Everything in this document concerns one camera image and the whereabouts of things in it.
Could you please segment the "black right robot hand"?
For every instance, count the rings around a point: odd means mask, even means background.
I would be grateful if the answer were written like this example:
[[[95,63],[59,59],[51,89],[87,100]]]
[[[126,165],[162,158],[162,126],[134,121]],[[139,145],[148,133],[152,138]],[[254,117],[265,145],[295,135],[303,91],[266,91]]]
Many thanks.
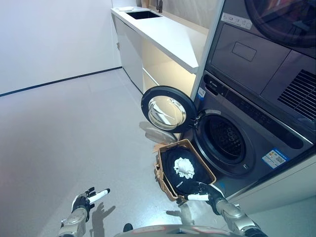
[[[186,200],[205,201],[212,208],[216,207],[218,201],[225,199],[218,188],[202,182],[193,182],[189,193],[185,194],[184,197]]]

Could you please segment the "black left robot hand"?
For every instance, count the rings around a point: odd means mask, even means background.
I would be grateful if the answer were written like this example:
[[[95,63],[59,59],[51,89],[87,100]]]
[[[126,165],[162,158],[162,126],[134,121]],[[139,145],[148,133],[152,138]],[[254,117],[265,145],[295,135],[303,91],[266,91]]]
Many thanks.
[[[95,187],[89,188],[82,194],[75,197],[72,203],[72,212],[79,208],[83,208],[87,211],[87,213],[89,213],[90,210],[94,207],[94,203],[109,194],[110,191],[111,190],[107,188],[97,193],[95,191]]]

